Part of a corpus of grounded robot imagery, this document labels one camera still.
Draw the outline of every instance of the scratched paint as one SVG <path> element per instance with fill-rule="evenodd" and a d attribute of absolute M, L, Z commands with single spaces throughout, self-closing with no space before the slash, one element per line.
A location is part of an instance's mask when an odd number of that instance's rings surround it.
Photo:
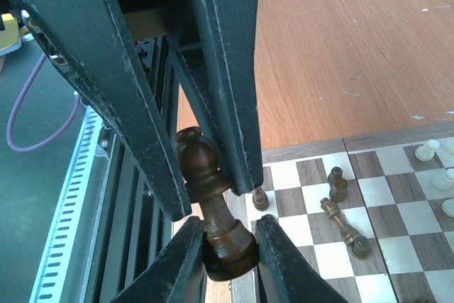
<path fill-rule="evenodd" d="M 343 93 L 344 93 L 344 94 L 347 94 L 347 95 L 350 95 L 350 96 L 357 96 L 357 97 L 360 96 L 358 93 L 356 93 L 356 92 L 351 92 L 351 91 L 349 91 L 349 90 L 344 90 Z"/>
<path fill-rule="evenodd" d="M 348 10 L 348 9 L 354 9 L 355 7 L 363 7 L 363 6 L 365 6 L 365 5 L 366 5 L 366 4 L 364 3 L 364 4 L 353 5 L 353 6 L 340 7 L 339 9 L 340 9 L 341 11 L 343 11 L 343 10 Z"/>

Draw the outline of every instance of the chess piece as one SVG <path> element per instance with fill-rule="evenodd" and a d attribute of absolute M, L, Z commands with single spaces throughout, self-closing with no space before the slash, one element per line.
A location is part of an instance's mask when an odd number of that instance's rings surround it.
<path fill-rule="evenodd" d="M 329 191 L 329 197 L 334 202 L 343 202 L 347 199 L 347 180 L 341 178 L 335 179 Z"/>
<path fill-rule="evenodd" d="M 449 168 L 432 179 L 432 185 L 440 191 L 447 191 L 454 186 L 454 169 Z"/>
<path fill-rule="evenodd" d="M 232 280 L 253 269 L 259 261 L 254 235 L 229 211 L 222 193 L 231 186 L 218 169 L 216 152 L 199 127 L 179 131 L 176 154 L 191 203 L 204 215 L 206 240 L 202 252 L 208 276 Z"/>
<path fill-rule="evenodd" d="M 441 204 L 441 209 L 450 217 L 454 218 L 454 198 L 447 199 Z"/>
<path fill-rule="evenodd" d="M 454 154 L 454 138 L 450 138 L 445 142 L 445 149 L 451 154 Z"/>
<path fill-rule="evenodd" d="M 416 149 L 414 156 L 420 161 L 430 161 L 438 147 L 440 147 L 440 143 L 437 140 L 429 140 Z"/>
<path fill-rule="evenodd" d="M 259 211 L 266 211 L 270 205 L 268 196 L 261 186 L 254 189 L 253 204 Z"/>
<path fill-rule="evenodd" d="M 328 183 L 329 183 L 329 185 L 333 186 L 333 183 L 337 179 L 342 179 L 342 174 L 343 174 L 342 168 L 333 167 L 333 169 L 331 170 L 331 173 L 329 173 L 329 175 L 328 175 Z"/>
<path fill-rule="evenodd" d="M 359 236 L 352 244 L 352 252 L 356 258 L 366 259 L 370 251 L 370 243 L 366 237 Z"/>
<path fill-rule="evenodd" d="M 350 246 L 356 238 L 360 237 L 360 233 L 356 228 L 353 228 L 347 223 L 345 218 L 341 215 L 338 205 L 328 198 L 323 198 L 320 201 L 321 208 L 328 214 L 328 218 L 333 220 L 339 228 L 340 235 L 343 242 Z"/>

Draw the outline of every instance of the white pawn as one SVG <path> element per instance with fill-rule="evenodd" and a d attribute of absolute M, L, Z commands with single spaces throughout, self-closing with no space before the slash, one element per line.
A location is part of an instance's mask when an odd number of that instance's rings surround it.
<path fill-rule="evenodd" d="M 450 138 L 449 140 L 446 141 L 445 143 L 445 149 L 451 153 L 454 154 L 454 138 Z"/>
<path fill-rule="evenodd" d="M 441 209 L 443 212 L 445 212 L 447 215 L 451 216 L 454 218 L 454 198 L 445 200 L 441 204 Z"/>
<path fill-rule="evenodd" d="M 435 155 L 435 151 L 438 147 L 440 147 L 440 143 L 438 143 L 437 140 L 429 140 L 416 149 L 414 156 L 420 161 L 429 161 Z"/>
<path fill-rule="evenodd" d="M 440 191 L 446 191 L 454 186 L 454 169 L 450 168 L 443 174 L 436 175 L 432 179 L 432 185 Z"/>

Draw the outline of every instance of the chessboard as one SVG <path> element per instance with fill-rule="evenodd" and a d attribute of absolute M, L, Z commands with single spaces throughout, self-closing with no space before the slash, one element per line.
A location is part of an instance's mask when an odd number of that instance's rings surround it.
<path fill-rule="evenodd" d="M 268 209 L 255 209 L 249 193 L 233 211 L 245 212 L 253 233 L 261 216 L 275 216 L 312 268 L 348 302 L 454 302 L 454 218 L 441 209 L 454 189 L 432 185 L 454 167 L 454 155 L 443 147 L 450 136 L 454 125 L 444 124 L 265 150 Z M 414 153 L 428 139 L 441 146 L 422 162 Z M 368 238 L 367 259 L 353 255 L 321 208 L 334 166 L 348 181 L 340 211 Z M 233 290 L 233 302 L 245 302 L 241 290 Z"/>

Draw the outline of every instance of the brown chess pawn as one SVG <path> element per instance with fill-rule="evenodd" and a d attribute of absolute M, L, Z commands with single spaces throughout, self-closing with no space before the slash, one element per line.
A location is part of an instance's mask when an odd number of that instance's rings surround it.
<path fill-rule="evenodd" d="M 331 169 L 331 173 L 329 173 L 329 175 L 328 175 L 328 183 L 329 183 L 330 187 L 333 186 L 333 183 L 337 179 L 342 179 L 342 174 L 343 174 L 343 171 L 342 171 L 342 168 L 340 168 L 340 167 L 333 167 L 333 169 Z"/>
<path fill-rule="evenodd" d="M 218 169 L 216 152 L 199 127 L 179 131 L 176 154 L 192 203 L 204 215 L 206 242 L 202 260 L 212 280 L 224 281 L 244 275 L 259 261 L 254 235 L 233 218 L 222 193 L 230 182 Z"/>
<path fill-rule="evenodd" d="M 343 202 L 345 199 L 347 199 L 347 187 L 347 180 L 343 179 L 342 177 L 335 179 L 329 191 L 330 199 L 337 203 Z"/>
<path fill-rule="evenodd" d="M 267 193 L 263 190 L 261 186 L 254 189 L 253 204 L 254 207 L 259 211 L 266 211 L 270 206 Z"/>

